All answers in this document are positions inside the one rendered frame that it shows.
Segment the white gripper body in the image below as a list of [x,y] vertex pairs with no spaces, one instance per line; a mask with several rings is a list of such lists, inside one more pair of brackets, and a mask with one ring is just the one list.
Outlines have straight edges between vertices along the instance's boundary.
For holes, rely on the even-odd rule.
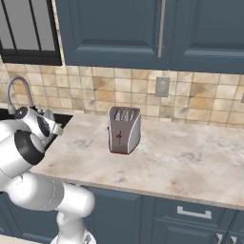
[[47,123],[49,124],[52,134],[56,134],[56,135],[63,134],[63,129],[61,128],[61,125],[55,121],[54,114],[51,110],[46,110],[43,116],[47,121]]

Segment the black sink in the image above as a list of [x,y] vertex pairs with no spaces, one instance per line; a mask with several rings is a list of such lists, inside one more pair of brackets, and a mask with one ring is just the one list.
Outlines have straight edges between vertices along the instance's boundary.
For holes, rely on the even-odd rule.
[[[0,121],[7,120],[7,119],[13,119],[13,118],[14,118],[14,116],[12,114],[9,114],[7,109],[0,108]],[[70,120],[72,119],[72,116],[70,114],[56,113],[54,115],[54,118],[55,118],[55,122],[57,124],[59,124],[62,129],[64,129],[67,126],[67,124],[70,122]],[[56,139],[56,137],[57,137],[56,134],[54,134],[51,137],[49,143],[45,147],[45,150],[47,150],[50,147],[50,145]]]

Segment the grey gooseneck tap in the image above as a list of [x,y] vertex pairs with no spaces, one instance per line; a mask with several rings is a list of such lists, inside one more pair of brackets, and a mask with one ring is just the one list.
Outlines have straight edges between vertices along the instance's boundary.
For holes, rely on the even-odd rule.
[[14,76],[12,77],[8,83],[7,83],[7,86],[6,86],[6,99],[7,99],[7,103],[8,103],[8,112],[9,114],[15,114],[16,113],[16,109],[15,107],[13,106],[12,102],[11,102],[11,99],[10,99],[10,86],[11,84],[15,81],[15,80],[20,80],[23,84],[24,84],[24,87],[26,89],[26,92],[27,92],[27,96],[28,96],[28,99],[29,99],[29,103],[30,103],[30,106],[33,108],[34,105],[33,105],[33,101],[32,101],[32,97],[31,97],[31,90],[30,90],[30,87],[29,87],[29,84],[28,82],[26,81],[26,79],[22,76]]

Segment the silver and red toaster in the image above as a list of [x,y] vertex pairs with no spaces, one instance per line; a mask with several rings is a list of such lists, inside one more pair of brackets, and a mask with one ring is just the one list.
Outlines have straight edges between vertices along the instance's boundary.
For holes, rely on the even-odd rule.
[[130,154],[141,139],[141,111],[138,108],[110,107],[108,133],[112,153]]

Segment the black framed window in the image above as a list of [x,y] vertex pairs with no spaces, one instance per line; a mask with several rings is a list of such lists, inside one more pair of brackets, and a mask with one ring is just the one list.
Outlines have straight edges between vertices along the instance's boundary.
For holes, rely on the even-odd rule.
[[61,66],[51,0],[0,0],[4,63]]

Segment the blue base cupboard door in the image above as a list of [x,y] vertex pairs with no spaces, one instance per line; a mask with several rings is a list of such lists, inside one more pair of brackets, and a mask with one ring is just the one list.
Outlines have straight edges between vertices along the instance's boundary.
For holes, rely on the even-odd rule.
[[223,234],[223,241],[225,231],[155,220],[152,244],[216,244],[216,234]]
[[244,211],[239,211],[234,223],[228,232],[226,244],[232,244],[231,236],[236,236],[236,244],[244,244]]
[[95,196],[95,207],[85,223],[97,244],[139,244],[142,197],[87,187]]
[[13,204],[0,193],[0,234],[42,244],[50,244],[58,235],[56,211],[40,212]]

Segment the blue drawer front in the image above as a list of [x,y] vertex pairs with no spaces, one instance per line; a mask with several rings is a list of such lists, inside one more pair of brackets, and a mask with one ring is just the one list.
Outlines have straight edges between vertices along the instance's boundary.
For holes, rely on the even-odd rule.
[[[219,230],[228,230],[236,213],[236,210],[228,208],[159,197],[155,199],[154,206],[153,222],[155,220],[170,221]],[[185,211],[196,213],[211,211],[212,218],[204,219],[178,214],[176,211],[178,206],[182,206]]]

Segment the blue wall cupboard door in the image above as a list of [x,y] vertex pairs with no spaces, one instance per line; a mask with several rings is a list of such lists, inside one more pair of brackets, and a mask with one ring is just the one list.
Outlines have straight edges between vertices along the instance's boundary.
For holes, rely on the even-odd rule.
[[166,0],[163,50],[157,57],[161,0],[55,0],[65,63],[166,70],[172,0]]
[[244,0],[176,0],[170,69],[244,74]]

